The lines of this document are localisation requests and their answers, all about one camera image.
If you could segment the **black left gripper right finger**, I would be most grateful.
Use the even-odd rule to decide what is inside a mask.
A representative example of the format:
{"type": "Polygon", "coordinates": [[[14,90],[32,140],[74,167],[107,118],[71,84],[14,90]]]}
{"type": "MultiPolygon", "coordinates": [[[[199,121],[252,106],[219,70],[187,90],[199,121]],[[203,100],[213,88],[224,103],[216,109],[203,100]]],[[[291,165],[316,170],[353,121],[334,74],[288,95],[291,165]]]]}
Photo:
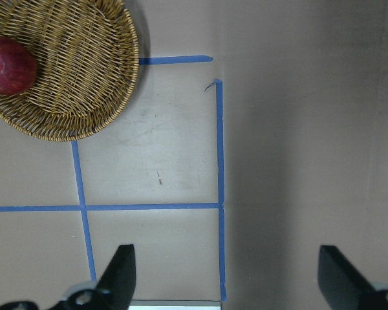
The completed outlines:
{"type": "Polygon", "coordinates": [[[318,286],[331,309],[388,309],[388,288],[375,288],[335,245],[321,245],[318,286]]]}

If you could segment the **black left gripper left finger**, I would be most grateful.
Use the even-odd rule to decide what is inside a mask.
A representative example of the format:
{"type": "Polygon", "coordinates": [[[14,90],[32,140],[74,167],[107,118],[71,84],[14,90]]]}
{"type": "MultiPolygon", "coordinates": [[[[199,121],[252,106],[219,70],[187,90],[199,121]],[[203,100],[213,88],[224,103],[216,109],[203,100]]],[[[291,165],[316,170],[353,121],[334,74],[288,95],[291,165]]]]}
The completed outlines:
{"type": "Polygon", "coordinates": [[[92,288],[77,289],[51,308],[56,310],[129,309],[136,287],[134,245],[121,245],[92,288]]]}

